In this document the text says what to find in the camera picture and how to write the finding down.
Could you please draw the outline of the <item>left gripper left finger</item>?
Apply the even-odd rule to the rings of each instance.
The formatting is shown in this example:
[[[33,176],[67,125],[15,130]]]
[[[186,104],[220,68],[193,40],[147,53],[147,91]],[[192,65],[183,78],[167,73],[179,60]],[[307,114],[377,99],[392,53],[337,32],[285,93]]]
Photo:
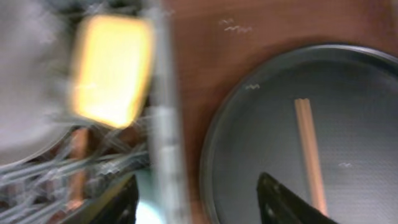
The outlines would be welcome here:
[[[137,180],[133,175],[90,224],[135,224],[138,201]]]

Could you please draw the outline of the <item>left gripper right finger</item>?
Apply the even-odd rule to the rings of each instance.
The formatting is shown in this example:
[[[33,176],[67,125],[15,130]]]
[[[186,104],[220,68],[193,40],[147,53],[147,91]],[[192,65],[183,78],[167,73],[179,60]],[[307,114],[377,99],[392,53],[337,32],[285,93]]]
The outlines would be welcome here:
[[[337,224],[266,172],[257,181],[262,224]]]

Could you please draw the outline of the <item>light blue plastic cup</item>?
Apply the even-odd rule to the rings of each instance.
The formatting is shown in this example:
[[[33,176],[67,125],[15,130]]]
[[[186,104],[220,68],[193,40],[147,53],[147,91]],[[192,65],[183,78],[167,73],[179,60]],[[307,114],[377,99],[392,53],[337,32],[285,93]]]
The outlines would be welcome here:
[[[164,224],[157,189],[150,170],[139,170],[135,173],[139,201],[136,210],[136,224]]]

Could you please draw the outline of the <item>wooden chopstick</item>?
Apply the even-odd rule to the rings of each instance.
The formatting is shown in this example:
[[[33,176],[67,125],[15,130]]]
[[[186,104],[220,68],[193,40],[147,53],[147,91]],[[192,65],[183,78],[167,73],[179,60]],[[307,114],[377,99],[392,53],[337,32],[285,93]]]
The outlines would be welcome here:
[[[294,103],[312,205],[323,215],[328,216],[322,169],[318,154],[317,136],[310,100],[308,98],[299,98],[296,99]]]

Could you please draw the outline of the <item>white round plate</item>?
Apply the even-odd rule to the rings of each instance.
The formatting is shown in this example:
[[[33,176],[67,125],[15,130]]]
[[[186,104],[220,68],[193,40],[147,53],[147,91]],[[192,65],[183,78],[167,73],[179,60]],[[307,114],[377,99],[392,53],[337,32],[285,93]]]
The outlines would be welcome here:
[[[28,161],[69,131],[72,33],[46,1],[1,1],[1,165]]]

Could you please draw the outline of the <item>yellow bowl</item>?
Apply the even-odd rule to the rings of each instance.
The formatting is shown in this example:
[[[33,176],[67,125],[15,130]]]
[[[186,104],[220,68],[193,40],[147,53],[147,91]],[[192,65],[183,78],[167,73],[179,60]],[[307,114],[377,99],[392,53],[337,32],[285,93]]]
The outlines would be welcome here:
[[[71,112],[114,129],[128,127],[141,113],[154,53],[154,27],[147,19],[84,19],[72,60]]]

